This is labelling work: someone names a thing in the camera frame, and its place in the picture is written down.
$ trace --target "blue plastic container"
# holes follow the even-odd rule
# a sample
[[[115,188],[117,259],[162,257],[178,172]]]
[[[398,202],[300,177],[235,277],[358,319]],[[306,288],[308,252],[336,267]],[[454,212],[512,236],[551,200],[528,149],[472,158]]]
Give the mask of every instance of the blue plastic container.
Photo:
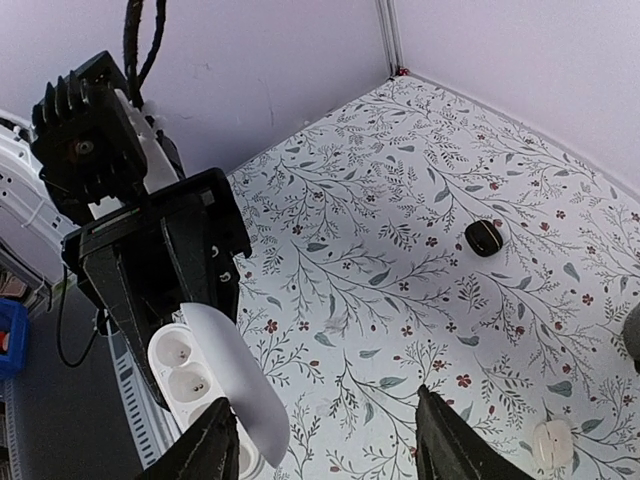
[[[0,332],[9,336],[9,350],[0,353],[0,379],[14,377],[24,368],[29,338],[27,309],[18,302],[0,299]]]

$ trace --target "wall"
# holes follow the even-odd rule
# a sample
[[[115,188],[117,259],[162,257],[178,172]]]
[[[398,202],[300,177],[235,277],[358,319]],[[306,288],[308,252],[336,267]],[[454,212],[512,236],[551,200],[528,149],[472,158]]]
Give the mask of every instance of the wall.
[[[30,117],[47,81],[101,50],[122,65],[125,5],[3,0],[0,108]],[[154,16],[147,0],[142,56]],[[143,95],[166,115],[188,173],[229,170],[380,85],[385,62],[373,0],[169,0]]]
[[[404,63],[640,187],[640,4],[398,0]]]

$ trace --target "gray floor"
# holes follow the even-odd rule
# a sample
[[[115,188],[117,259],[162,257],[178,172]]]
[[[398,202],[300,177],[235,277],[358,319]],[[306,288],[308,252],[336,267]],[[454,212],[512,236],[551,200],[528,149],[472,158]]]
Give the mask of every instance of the gray floor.
[[[95,308],[78,291],[67,298],[63,347],[75,361]],[[132,479],[141,466],[122,408],[106,339],[85,363],[65,367],[55,346],[56,312],[31,321],[26,369],[13,380],[22,478]]]

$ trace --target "screw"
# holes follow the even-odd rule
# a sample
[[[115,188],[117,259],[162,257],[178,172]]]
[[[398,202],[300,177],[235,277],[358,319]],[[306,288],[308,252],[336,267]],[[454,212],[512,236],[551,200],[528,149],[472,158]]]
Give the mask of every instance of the screw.
[[[93,152],[93,142],[85,140],[76,144],[76,153],[78,155],[89,155]]]

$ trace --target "floral pattern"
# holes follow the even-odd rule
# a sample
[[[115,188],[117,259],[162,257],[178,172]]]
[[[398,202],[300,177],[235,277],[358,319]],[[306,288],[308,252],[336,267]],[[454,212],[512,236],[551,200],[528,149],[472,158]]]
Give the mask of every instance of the floral pattern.
[[[231,177],[254,255],[238,326],[286,404],[264,479],[415,478],[416,391],[536,478],[640,475],[638,380],[621,341],[640,291],[640,205],[522,125],[410,77]],[[490,258],[464,239],[493,222]],[[573,462],[539,471],[564,418]]]

